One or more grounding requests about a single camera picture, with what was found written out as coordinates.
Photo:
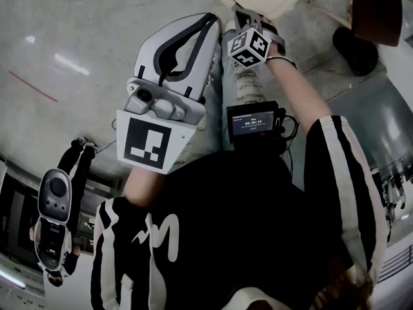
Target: wristband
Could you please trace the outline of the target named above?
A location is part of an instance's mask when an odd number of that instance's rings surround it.
[[[283,60],[285,60],[285,61],[288,61],[288,62],[290,62],[290,63],[292,64],[292,66],[293,66],[294,68],[296,68],[296,69],[298,70],[297,65],[296,65],[292,60],[290,60],[289,58],[287,58],[287,57],[285,57],[285,56],[268,56],[266,62],[268,62],[268,61],[270,61],[270,60],[272,60],[272,59],[283,59]]]

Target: light gray pants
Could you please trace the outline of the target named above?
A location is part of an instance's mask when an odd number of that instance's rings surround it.
[[[227,107],[265,101],[256,71],[245,70],[228,57],[228,42],[235,37],[235,30],[230,30],[223,36],[222,49],[217,44],[204,91],[206,114],[171,172],[219,150],[233,150]]]

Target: printed logo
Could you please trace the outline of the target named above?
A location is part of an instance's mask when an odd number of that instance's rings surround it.
[[[252,40],[250,47],[257,52],[260,56],[265,57],[267,51],[268,42],[259,35],[258,32],[252,34]]]
[[[162,169],[170,132],[168,127],[130,118],[124,158]]]
[[[231,53],[234,53],[237,49],[245,46],[245,41],[247,40],[247,33],[241,34],[239,37],[235,38],[232,42]]]
[[[166,238],[166,234],[169,231],[168,238],[168,259],[170,262],[176,261],[178,258],[179,249],[179,220],[175,214],[168,215],[162,222],[161,226],[158,228],[156,224],[152,223],[151,214],[147,214],[145,218],[146,231],[140,231],[135,238],[132,240],[133,243],[136,238],[139,243],[142,244],[148,237],[152,237],[149,247],[159,248]]]

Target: camera screen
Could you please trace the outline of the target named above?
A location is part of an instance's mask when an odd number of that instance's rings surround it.
[[[242,134],[264,132],[272,130],[274,111],[256,112],[232,118],[232,133],[235,136]]]

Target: fiducial marker cube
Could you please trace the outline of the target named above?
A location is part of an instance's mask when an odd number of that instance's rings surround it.
[[[228,56],[245,68],[252,68],[267,59],[270,41],[251,28],[228,42]]]

